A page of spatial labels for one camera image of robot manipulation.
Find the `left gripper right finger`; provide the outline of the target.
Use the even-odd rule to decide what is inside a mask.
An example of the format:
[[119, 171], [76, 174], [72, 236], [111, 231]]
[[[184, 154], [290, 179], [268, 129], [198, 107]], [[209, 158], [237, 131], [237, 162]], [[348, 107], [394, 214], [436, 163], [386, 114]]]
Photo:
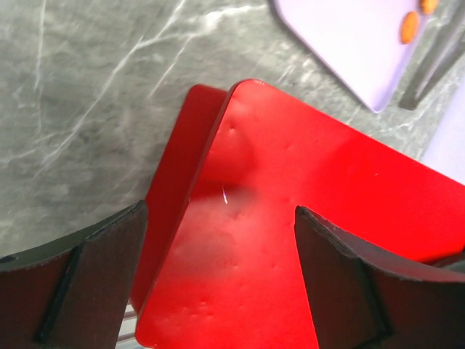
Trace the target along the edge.
[[295, 238], [320, 348], [462, 348], [464, 254], [424, 264], [306, 207]]

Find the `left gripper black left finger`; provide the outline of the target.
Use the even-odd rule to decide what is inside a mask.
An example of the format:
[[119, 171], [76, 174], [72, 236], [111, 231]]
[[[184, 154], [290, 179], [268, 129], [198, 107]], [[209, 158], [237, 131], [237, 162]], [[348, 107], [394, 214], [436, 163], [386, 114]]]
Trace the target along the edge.
[[2, 348], [114, 348], [147, 229], [139, 201], [1, 256]]

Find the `red box lid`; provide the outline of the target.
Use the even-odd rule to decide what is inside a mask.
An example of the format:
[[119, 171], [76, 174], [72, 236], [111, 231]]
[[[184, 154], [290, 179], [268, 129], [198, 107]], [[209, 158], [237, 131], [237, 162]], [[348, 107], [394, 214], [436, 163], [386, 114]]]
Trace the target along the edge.
[[148, 348], [320, 348], [303, 206], [393, 254], [464, 252], [464, 187], [258, 80], [222, 117], [135, 337]]

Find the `metal tongs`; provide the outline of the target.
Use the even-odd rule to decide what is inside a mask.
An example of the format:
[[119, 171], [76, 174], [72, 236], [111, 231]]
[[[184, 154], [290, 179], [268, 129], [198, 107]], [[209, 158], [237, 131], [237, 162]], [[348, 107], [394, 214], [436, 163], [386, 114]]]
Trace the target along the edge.
[[453, 10], [400, 99], [402, 109], [413, 111], [441, 78], [464, 55], [464, 1]]

